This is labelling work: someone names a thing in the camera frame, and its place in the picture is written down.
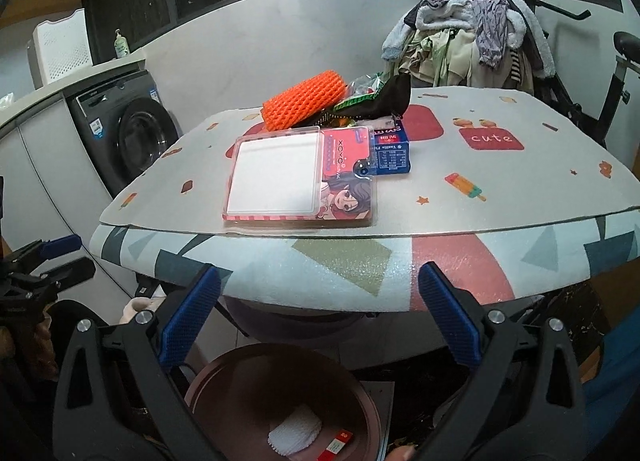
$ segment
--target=cartoon girl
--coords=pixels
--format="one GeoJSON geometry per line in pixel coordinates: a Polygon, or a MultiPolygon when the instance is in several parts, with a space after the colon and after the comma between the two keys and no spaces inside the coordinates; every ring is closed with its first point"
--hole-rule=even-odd
{"type": "Polygon", "coordinates": [[[354,174],[322,182],[321,219],[363,219],[371,210],[371,182],[354,174]]]}

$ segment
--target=metal screw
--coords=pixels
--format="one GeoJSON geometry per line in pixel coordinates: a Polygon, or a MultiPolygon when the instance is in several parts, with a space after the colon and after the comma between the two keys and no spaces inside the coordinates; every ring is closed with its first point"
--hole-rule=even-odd
{"type": "Polygon", "coordinates": [[[549,320],[549,327],[554,331],[562,331],[564,324],[559,318],[552,318],[549,320]]]}
{"type": "Polygon", "coordinates": [[[489,320],[494,324],[502,324],[504,322],[505,316],[502,311],[499,309],[492,309],[488,314],[489,320]]]}
{"type": "Polygon", "coordinates": [[[81,333],[88,331],[89,329],[91,329],[91,321],[88,318],[83,318],[80,322],[78,322],[78,325],[76,325],[76,329],[78,329],[78,331],[81,333]]]}
{"type": "Polygon", "coordinates": [[[150,311],[141,311],[140,313],[136,313],[136,322],[138,324],[146,324],[148,322],[151,322],[151,320],[153,319],[154,314],[151,313],[150,311]]]}

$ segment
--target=white perforated basket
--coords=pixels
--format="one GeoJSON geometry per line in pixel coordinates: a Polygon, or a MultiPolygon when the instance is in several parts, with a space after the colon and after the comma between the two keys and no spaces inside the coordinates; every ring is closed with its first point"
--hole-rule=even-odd
{"type": "Polygon", "coordinates": [[[92,66],[84,8],[66,19],[44,21],[33,31],[42,84],[50,84],[76,69],[92,66]]]}

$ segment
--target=exercise bike seat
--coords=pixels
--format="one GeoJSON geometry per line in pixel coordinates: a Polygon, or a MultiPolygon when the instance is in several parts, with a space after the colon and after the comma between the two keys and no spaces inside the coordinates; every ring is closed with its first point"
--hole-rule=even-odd
{"type": "Polygon", "coordinates": [[[613,35],[613,45],[620,55],[640,64],[640,38],[627,32],[616,32],[613,35]]]}

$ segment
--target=washing machine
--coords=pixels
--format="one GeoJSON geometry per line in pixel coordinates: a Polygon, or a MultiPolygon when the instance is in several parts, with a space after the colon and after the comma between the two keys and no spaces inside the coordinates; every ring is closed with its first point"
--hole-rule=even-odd
{"type": "Polygon", "coordinates": [[[69,110],[112,198],[178,139],[177,124],[146,70],[94,86],[70,99],[69,110]]]}

